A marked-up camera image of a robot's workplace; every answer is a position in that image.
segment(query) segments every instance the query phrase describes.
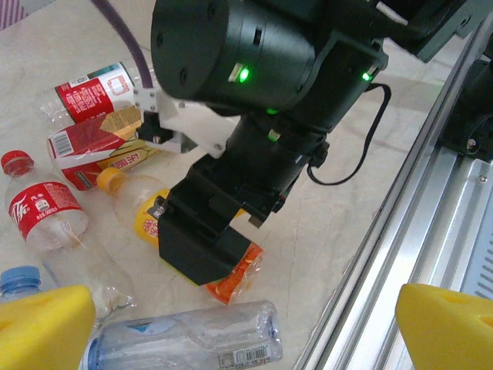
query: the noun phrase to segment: robotic arm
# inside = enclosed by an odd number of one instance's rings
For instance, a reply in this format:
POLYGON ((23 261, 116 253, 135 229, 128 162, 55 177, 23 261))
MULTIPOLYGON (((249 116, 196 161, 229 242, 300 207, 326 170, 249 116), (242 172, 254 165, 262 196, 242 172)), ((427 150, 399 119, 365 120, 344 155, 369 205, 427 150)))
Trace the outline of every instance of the robotic arm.
MULTIPOLYGON (((151 49, 164 91, 241 115, 225 145, 171 189, 159 219, 159 255, 196 284, 226 277, 250 245, 229 226, 240 209, 260 227, 303 168, 325 162, 327 134, 387 65, 384 38, 427 62, 493 9, 479 0, 383 1, 397 22, 377 3, 156 1, 151 49)), ((176 121, 144 111, 142 139, 177 138, 176 121)))

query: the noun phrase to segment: barcode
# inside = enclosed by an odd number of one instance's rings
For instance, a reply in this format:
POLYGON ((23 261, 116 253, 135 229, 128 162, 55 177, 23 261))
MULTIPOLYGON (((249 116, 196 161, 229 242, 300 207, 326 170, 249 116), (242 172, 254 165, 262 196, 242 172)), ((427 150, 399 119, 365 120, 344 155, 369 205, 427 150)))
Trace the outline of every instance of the barcode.
POLYGON ((57 157, 74 153, 74 148, 72 147, 72 143, 70 143, 69 135, 67 135, 67 132, 65 131, 54 135, 52 137, 52 143, 57 157))
POLYGON ((80 79, 75 79, 73 81, 70 81, 69 82, 69 85, 70 85, 70 87, 76 87, 78 85, 83 84, 85 81, 89 81, 89 77, 88 76, 83 76, 80 79))
POLYGON ((267 350, 264 346, 257 347, 253 349, 243 349, 240 351, 236 351, 234 361, 237 364, 243 364, 244 362, 257 360, 258 358, 266 358, 267 350))
POLYGON ((219 356, 221 370, 245 370, 270 362, 270 345, 239 349, 219 356))

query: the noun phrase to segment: water bottle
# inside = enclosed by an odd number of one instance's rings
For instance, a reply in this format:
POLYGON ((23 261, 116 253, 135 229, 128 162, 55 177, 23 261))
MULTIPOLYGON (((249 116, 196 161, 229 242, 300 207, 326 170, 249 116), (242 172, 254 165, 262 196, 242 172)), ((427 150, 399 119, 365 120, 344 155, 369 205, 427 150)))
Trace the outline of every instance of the water bottle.
POLYGON ((92 293, 98 321, 135 304, 132 282, 92 235, 89 219, 70 189, 34 167, 25 152, 0 160, 12 180, 5 206, 58 287, 84 284, 92 293))
POLYGON ((276 308, 260 301, 110 324, 79 370, 238 370, 282 357, 276 308))
POLYGON ((0 275, 0 303, 29 297, 41 292, 41 275, 34 266, 10 268, 0 275))
MULTIPOLYGON (((157 220, 165 210, 169 189, 153 177, 129 175, 114 167, 103 170, 97 184, 112 196, 112 208, 118 221, 158 248, 157 220)), ((217 300, 229 304, 260 270, 262 258, 262 248, 252 243, 233 272, 221 281, 206 284, 206 289, 217 300)))
MULTIPOLYGON (((154 83, 157 79, 151 69, 154 83)), ((36 104, 50 121, 50 133, 135 104, 133 87, 140 74, 132 64, 117 62, 38 94, 36 104)))

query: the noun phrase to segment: white bracket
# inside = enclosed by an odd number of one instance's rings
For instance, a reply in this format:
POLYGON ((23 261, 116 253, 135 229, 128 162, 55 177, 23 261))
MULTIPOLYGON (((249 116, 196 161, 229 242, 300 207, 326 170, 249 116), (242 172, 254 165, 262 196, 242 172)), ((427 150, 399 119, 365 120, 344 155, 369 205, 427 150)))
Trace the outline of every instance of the white bracket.
POLYGON ((226 141, 231 136, 236 120, 215 114, 209 108, 190 102, 176 102, 160 88, 135 88, 136 106, 143 112, 159 114, 159 125, 175 133, 163 144, 148 143, 159 150, 184 153, 190 150, 191 142, 202 147, 213 158, 219 158, 226 150, 226 141))

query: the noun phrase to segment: white floor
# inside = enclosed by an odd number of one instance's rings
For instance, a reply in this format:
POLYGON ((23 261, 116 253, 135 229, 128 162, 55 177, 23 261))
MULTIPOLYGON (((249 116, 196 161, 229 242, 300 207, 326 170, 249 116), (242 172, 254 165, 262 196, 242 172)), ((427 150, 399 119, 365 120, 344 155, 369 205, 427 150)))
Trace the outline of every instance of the white floor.
MULTIPOLYGON (((149 48, 152 0, 113 1, 149 48)), ((366 163, 346 185, 324 188, 302 174, 286 206, 260 230, 236 221, 266 251, 263 270, 240 301, 271 300, 278 308, 284 359, 265 369, 291 368, 307 343, 324 306, 363 239, 418 134, 464 42, 454 39, 427 65, 391 42, 388 68, 377 82, 391 85, 393 99, 366 163)), ((20 149, 52 169, 46 152, 46 123, 33 96, 61 82, 116 61, 130 60, 126 47, 89 1, 57 0, 0 32, 0 143, 2 153, 20 149)), ((330 135, 329 157, 317 175, 326 181, 348 175, 361 155, 364 137, 381 104, 380 90, 363 95, 330 135)), ((172 186, 203 153, 162 153, 135 168, 172 186)), ((8 179, 0 180, 0 193, 8 179)), ((141 300, 139 315, 164 315, 217 305, 169 268, 149 245, 122 229, 109 198, 98 190, 76 196, 93 219, 100 240, 132 277, 141 300)), ((0 213, 0 268, 36 263, 6 212, 0 213)))

